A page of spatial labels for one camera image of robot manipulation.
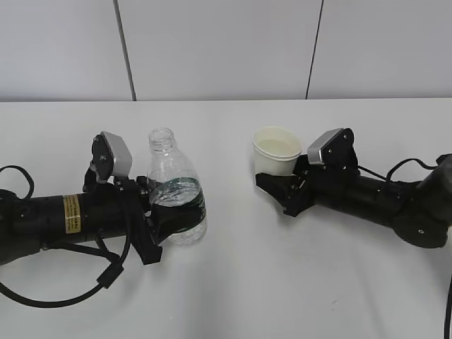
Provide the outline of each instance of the black plastic part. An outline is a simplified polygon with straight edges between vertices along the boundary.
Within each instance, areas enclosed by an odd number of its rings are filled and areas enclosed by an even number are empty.
[[[447,159],[447,157],[448,157],[449,155],[452,155],[452,154],[443,154],[443,155],[440,155],[440,156],[438,157],[438,159],[436,159],[436,163],[437,163],[438,165],[440,165],[445,159]]]
[[[293,174],[298,177],[305,177],[309,173],[309,170],[313,168],[316,167],[309,164],[308,156],[306,154],[301,154],[297,159]]]
[[[343,167],[350,161],[355,136],[351,129],[343,129],[332,138],[321,150],[321,158],[327,166]]]
[[[143,212],[146,213],[150,211],[150,202],[149,202],[149,191],[148,191],[148,178],[143,175],[136,177],[136,184],[138,185],[140,191],[140,202]]]
[[[206,216],[202,191],[184,205],[166,207],[153,204],[150,210],[153,224],[158,225],[159,242],[173,233],[183,232],[197,226]]]
[[[315,202],[343,213],[391,227],[409,197],[410,186],[326,170],[311,182]]]
[[[452,156],[416,185],[409,203],[395,217],[393,229],[405,241],[422,247],[442,247],[452,223]]]
[[[0,249],[0,265],[5,265],[24,256],[38,253],[41,250],[41,244],[35,239],[1,236]]]
[[[88,168],[88,171],[85,173],[85,180],[83,181],[83,193],[93,192],[96,186],[96,173],[91,168]]]
[[[118,263],[111,263],[107,269],[97,278],[97,283],[103,288],[108,288],[124,271],[124,267]]]
[[[284,214],[292,217],[314,205],[314,195],[303,177],[277,177],[258,173],[256,185],[282,205]]]
[[[114,168],[113,155],[108,147],[107,140],[102,134],[94,138],[91,148],[93,153],[93,164],[100,180],[108,180],[112,176]]]
[[[0,203],[2,201],[12,201],[18,199],[17,195],[11,191],[0,189]]]
[[[114,263],[119,260],[119,256],[116,253],[112,253],[107,249],[95,249],[89,246],[82,246],[77,244],[71,244],[68,242],[55,242],[47,245],[48,249],[65,249],[67,251],[89,254],[91,256],[99,256],[106,258],[109,262]]]
[[[160,262],[162,258],[162,247],[158,246],[158,230],[154,228],[149,219],[146,218],[141,206],[141,188],[134,180],[125,179],[120,181],[122,193],[125,195],[127,208],[132,219],[132,245],[137,251],[143,265]]]

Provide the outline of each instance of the water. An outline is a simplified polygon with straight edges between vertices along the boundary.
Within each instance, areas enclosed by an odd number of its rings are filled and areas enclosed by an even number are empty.
[[[271,154],[282,157],[294,155],[297,152],[291,145],[280,140],[262,140],[257,146]]]
[[[176,178],[164,184],[150,182],[151,203],[165,206],[177,207],[186,203],[194,202],[203,210],[203,219],[197,225],[187,225],[182,232],[169,236],[169,240],[175,244],[190,244],[200,240],[207,230],[204,198],[198,195],[201,192],[199,181],[193,178]]]

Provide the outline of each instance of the bottle neck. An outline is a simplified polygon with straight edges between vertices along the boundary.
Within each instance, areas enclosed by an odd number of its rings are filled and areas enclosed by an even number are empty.
[[[170,129],[155,129],[149,134],[149,146],[152,152],[158,154],[168,153],[175,149],[176,140]]]

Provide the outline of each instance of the cup rim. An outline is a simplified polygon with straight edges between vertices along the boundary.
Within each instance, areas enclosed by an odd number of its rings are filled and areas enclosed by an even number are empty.
[[[291,155],[276,155],[274,153],[264,150],[256,143],[256,134],[258,132],[262,131],[263,129],[280,129],[281,131],[289,133],[291,136],[293,136],[295,138],[295,140],[297,140],[299,150],[296,153],[293,153]],[[300,154],[302,154],[302,143],[299,141],[299,139],[295,136],[295,134],[291,130],[285,129],[284,127],[281,127],[281,126],[264,126],[264,127],[260,128],[259,130],[257,130],[253,135],[253,146],[254,146],[254,149],[256,151],[258,151],[260,154],[265,155],[266,157],[269,157],[270,159],[279,160],[279,161],[291,161],[291,160],[294,160],[295,158],[299,157]]]

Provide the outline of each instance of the white wall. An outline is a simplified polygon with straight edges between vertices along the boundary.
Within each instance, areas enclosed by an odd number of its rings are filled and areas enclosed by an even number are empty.
[[[121,0],[138,100],[305,98],[321,0]]]
[[[111,0],[3,0],[0,101],[131,100]]]
[[[309,99],[452,96],[452,1],[325,0]]]
[[[119,0],[138,100],[302,99],[322,0]],[[114,0],[3,0],[0,101],[131,100]],[[324,0],[309,99],[452,96],[452,1]]]

